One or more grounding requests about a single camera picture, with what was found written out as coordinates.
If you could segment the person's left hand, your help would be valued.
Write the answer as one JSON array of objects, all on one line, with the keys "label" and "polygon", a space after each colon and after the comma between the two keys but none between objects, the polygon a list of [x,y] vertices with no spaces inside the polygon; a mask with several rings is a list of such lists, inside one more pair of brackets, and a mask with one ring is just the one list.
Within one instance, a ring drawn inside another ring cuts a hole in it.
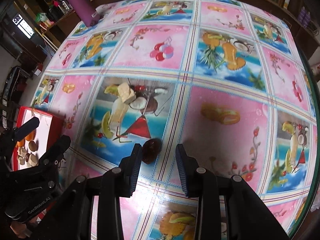
[{"label": "person's left hand", "polygon": [[27,238],[32,234],[32,232],[27,228],[26,224],[17,222],[15,220],[11,223],[10,228],[18,238]]}]

